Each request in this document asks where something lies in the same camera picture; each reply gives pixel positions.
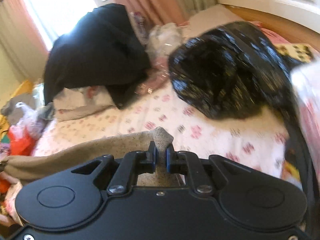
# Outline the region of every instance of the wooden bed frame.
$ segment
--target wooden bed frame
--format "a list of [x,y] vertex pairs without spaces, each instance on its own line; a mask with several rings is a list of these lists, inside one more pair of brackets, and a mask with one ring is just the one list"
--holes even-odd
[[231,5],[225,7],[246,21],[262,22],[263,28],[278,33],[291,43],[307,43],[320,52],[320,34],[305,26],[261,11]]

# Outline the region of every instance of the black strap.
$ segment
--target black strap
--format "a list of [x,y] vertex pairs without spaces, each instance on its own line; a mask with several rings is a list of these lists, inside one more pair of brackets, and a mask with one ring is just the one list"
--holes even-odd
[[307,196],[305,231],[312,239],[320,239],[319,186],[310,152],[298,124],[292,120],[285,120],[285,126],[290,136],[291,147],[295,150],[302,189]]

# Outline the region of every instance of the pink plastic bag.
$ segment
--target pink plastic bag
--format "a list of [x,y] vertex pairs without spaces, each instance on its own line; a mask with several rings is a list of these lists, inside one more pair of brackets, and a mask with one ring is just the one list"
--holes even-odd
[[139,95],[151,94],[154,90],[162,87],[169,79],[168,57],[156,57],[152,68],[148,70],[148,79],[137,87],[136,93]]

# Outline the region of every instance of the black garbage bag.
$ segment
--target black garbage bag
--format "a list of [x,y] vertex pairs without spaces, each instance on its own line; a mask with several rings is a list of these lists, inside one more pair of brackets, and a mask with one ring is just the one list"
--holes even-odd
[[246,118],[265,103],[291,108],[289,70],[298,64],[281,56],[253,24],[239,21],[179,47],[169,71],[179,98],[207,117]]

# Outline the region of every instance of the gray cloth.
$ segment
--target gray cloth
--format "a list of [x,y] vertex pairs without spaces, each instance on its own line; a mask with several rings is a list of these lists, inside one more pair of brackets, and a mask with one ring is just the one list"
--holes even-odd
[[105,154],[111,154],[117,159],[130,151],[148,150],[150,141],[155,142],[159,152],[156,172],[140,175],[137,184],[141,186],[178,186],[177,176],[168,174],[165,168],[165,150],[172,143],[173,137],[161,127],[153,131],[81,143],[50,156],[8,156],[2,161],[2,165],[5,166],[4,171],[7,174],[20,179],[24,185]]
[[24,93],[11,98],[1,109],[1,114],[6,116],[9,125],[16,125],[19,122],[20,118],[23,117],[22,108],[16,108],[16,104],[18,102],[23,102],[26,105],[30,106],[32,109],[36,109],[36,102],[31,94]]

